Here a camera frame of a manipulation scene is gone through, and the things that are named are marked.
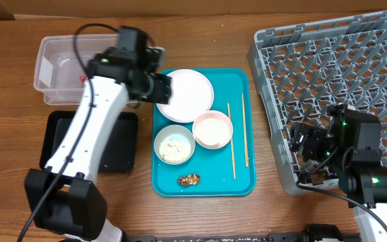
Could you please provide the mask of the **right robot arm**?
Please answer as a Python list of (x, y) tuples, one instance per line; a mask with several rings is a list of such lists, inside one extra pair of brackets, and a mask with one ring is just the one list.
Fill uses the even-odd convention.
[[(305, 160), (318, 162), (300, 169), (296, 187), (346, 201), (362, 241), (387, 241), (387, 167), (381, 164), (381, 122), (348, 104), (327, 108), (327, 128), (296, 123), (289, 148)], [(337, 176), (340, 194), (305, 186), (327, 166)]]

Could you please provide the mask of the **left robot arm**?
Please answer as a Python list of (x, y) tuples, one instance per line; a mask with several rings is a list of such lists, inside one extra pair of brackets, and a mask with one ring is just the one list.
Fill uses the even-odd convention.
[(171, 78), (157, 73), (165, 51), (144, 31), (122, 26), (118, 42), (82, 64), (83, 96), (57, 150), (43, 170), (30, 169), (24, 187), (30, 225), (64, 235), (67, 241), (125, 241), (107, 218), (108, 204), (95, 183), (116, 120), (130, 101), (168, 104)]

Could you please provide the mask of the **red snack wrapper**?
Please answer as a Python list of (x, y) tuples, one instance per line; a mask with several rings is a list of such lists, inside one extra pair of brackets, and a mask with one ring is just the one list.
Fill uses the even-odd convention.
[(87, 79), (86, 76), (81, 76), (81, 77), (80, 77), (80, 80), (81, 80), (83, 83), (86, 81), (86, 79)]

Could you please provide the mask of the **pink bowl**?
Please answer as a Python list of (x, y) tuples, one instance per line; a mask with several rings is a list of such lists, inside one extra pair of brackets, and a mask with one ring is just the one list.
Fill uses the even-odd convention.
[(206, 149), (220, 149), (226, 146), (232, 139), (233, 130), (230, 118), (216, 110), (199, 115), (192, 126), (196, 142)]

